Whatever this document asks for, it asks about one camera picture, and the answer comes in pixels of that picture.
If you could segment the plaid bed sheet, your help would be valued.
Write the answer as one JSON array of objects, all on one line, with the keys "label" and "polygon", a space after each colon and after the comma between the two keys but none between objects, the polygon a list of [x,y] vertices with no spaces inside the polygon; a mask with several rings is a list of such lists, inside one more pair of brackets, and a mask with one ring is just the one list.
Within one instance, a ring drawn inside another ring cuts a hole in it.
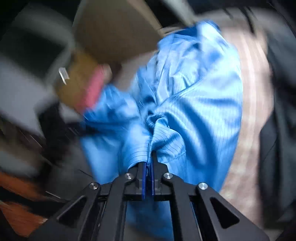
[{"label": "plaid bed sheet", "polygon": [[255,225],[263,227],[258,187],[259,133],[273,109],[267,37],[259,16],[252,14],[255,33],[237,9],[195,15],[193,22],[212,20],[239,53],[243,83],[241,130],[235,155],[220,194]]}]

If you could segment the wooden headboard panel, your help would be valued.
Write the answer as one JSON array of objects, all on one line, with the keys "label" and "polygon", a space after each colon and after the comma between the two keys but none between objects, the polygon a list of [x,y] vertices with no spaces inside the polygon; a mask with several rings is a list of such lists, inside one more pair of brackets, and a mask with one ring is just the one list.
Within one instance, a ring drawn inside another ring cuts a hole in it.
[{"label": "wooden headboard panel", "polygon": [[156,49],[161,29],[145,1],[81,1],[73,22],[76,42],[98,63]]}]

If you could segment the white window frame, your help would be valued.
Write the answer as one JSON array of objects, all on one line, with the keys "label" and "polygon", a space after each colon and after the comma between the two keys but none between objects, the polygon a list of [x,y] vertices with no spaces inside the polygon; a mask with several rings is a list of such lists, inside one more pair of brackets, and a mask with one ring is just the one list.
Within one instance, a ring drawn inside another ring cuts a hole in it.
[{"label": "white window frame", "polygon": [[1,115],[27,131],[41,135],[38,106],[56,99],[75,47],[72,23],[41,4],[28,4],[1,39]]}]

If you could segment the pink garment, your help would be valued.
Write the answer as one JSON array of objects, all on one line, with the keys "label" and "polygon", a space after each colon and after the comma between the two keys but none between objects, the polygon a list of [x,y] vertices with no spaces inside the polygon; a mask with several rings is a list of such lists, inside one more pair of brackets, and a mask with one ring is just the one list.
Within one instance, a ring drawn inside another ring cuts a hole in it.
[{"label": "pink garment", "polygon": [[93,108],[98,101],[100,94],[112,79],[111,67],[108,64],[98,65],[90,75],[82,95],[75,104],[75,110],[84,113],[86,109]]}]

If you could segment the orange fuzzy blanket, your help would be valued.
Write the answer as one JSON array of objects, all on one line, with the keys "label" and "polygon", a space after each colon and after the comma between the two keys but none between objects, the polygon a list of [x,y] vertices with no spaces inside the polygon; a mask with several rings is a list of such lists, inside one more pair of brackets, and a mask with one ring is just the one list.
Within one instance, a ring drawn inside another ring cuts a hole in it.
[{"label": "orange fuzzy blanket", "polygon": [[[25,197],[30,201],[42,198],[37,186],[33,182],[8,175],[4,172],[1,172],[1,188]],[[1,211],[16,234],[22,237],[28,237],[47,221],[46,218],[31,213],[27,206],[15,201],[5,201],[3,198],[1,198]]]}]

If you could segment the dark grey garment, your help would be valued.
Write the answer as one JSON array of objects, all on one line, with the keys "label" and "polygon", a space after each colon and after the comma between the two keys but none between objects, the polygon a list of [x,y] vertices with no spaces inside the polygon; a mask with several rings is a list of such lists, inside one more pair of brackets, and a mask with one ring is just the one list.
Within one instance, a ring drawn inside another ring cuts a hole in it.
[{"label": "dark grey garment", "polygon": [[259,190],[265,225],[295,219],[295,21],[254,8],[267,33],[273,111],[260,131]]}]

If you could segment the blue striped garment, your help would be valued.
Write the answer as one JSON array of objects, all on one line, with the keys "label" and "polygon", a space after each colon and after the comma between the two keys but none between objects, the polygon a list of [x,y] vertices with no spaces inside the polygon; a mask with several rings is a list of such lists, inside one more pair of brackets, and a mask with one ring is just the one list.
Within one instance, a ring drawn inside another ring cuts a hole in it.
[{"label": "blue striped garment", "polygon": [[236,48],[212,21],[172,33],[139,68],[127,91],[107,85],[84,127],[81,145],[95,180],[113,181],[151,153],[185,182],[219,191],[230,168],[242,117]]}]

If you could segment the wooden nightstand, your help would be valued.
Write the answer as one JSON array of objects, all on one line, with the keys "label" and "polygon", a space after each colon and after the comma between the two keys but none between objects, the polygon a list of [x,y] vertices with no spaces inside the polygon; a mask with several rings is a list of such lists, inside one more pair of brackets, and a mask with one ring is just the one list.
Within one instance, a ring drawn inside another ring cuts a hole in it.
[{"label": "wooden nightstand", "polygon": [[85,98],[90,80],[96,70],[100,69],[97,61],[87,52],[77,50],[73,54],[66,69],[69,78],[56,85],[56,93],[60,101],[81,113],[85,109]]}]

